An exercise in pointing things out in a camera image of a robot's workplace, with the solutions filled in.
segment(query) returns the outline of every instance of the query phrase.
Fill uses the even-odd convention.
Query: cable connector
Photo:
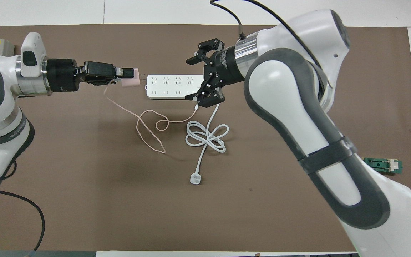
[[[245,33],[243,32],[242,24],[239,23],[239,41],[246,38]]]
[[[141,78],[139,76],[139,69],[134,68],[134,78],[121,78],[122,87],[140,86]]]
[[[189,178],[189,182],[194,185],[199,185],[201,183],[201,175],[199,175],[199,168],[196,168],[191,177]]]

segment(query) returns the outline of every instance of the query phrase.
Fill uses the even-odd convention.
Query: black cable
[[[210,0],[210,4],[211,5],[215,5],[217,6],[217,4],[215,4],[215,2],[217,2],[219,0]],[[318,62],[318,60],[315,58],[315,56],[313,55],[312,51],[310,51],[310,49],[304,44],[304,42],[302,41],[302,39],[300,39],[300,37],[294,32],[294,30],[292,30],[292,28],[290,26],[288,26],[288,24],[282,19],[280,18],[280,16],[278,16],[275,12],[273,12],[271,9],[269,9],[267,6],[255,1],[255,0],[242,0],[242,1],[246,1],[246,2],[250,2],[253,5],[257,5],[258,7],[262,8],[263,10],[267,11],[268,13],[270,13],[275,19],[277,19],[291,34],[292,36],[294,36],[294,38],[297,40],[297,42],[299,42],[299,44],[305,49],[305,51],[307,52],[307,54],[310,55],[310,57],[312,58],[313,62],[315,62],[315,64],[321,68],[320,63]]]
[[[2,177],[3,180],[11,177],[15,173],[15,171],[17,170],[17,161],[14,161],[13,165],[14,165],[14,170],[10,174],[8,174],[7,176]]]
[[[11,193],[11,192],[5,192],[5,191],[1,191],[1,190],[0,190],[0,194],[5,194],[5,195],[11,196],[11,197],[21,199],[25,202],[28,202],[30,205],[34,206],[34,208],[36,208],[36,210],[39,212],[39,215],[41,216],[42,230],[41,230],[41,236],[39,236],[39,241],[37,242],[37,245],[34,248],[34,251],[36,251],[39,248],[39,246],[41,245],[42,238],[44,237],[44,231],[45,231],[45,219],[44,219],[44,214],[41,211],[41,208],[39,208],[39,206],[37,206],[33,201],[31,201],[28,198],[23,197],[21,195],[14,194],[14,193]]]
[[[213,6],[216,6],[218,8],[221,8],[222,10],[227,11],[229,14],[231,14],[235,20],[237,20],[238,24],[239,24],[239,38],[240,40],[245,39],[245,34],[243,33],[243,28],[242,28],[242,23],[240,22],[240,19],[237,17],[237,15],[235,15],[235,13],[233,13],[232,11],[230,11],[228,8],[224,7],[223,5],[219,5],[217,3],[215,3],[218,0],[210,0],[210,4]]]

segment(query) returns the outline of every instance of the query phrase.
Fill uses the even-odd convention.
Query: brown mat
[[[264,28],[247,26],[250,34]],[[200,74],[185,59],[197,43],[228,46],[236,26],[5,26],[16,44],[41,34],[49,57],[138,67],[144,74]],[[352,49],[342,65],[331,118],[361,157],[397,158],[391,176],[411,188],[411,58],[406,28],[349,28]],[[157,133],[167,154],[135,132],[136,118],[83,84],[76,93],[18,101],[36,137],[1,190],[38,203],[46,216],[42,250],[353,251],[336,216],[277,132],[246,105],[242,83],[226,86],[212,126],[226,123],[227,152],[207,151],[200,186],[189,183],[200,148],[184,142],[185,124]],[[188,117],[188,101],[153,101],[143,87],[113,86],[109,96],[136,113],[155,109]],[[195,120],[207,123],[213,109]],[[147,115],[153,127],[157,117]],[[155,140],[143,133],[158,147]],[[0,249],[30,249],[40,220],[27,203],[0,196]]]

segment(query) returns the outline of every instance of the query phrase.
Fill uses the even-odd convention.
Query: power plug
[[[199,185],[201,183],[201,175],[199,175],[199,169],[196,168],[196,171],[191,174],[191,177],[189,178],[189,182],[193,185]]]
[[[204,75],[148,75],[145,90],[150,99],[184,100],[196,93]]]

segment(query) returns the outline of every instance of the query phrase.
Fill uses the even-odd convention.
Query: power strip
[[[196,93],[204,75],[148,75],[145,90],[150,99],[184,100]]]

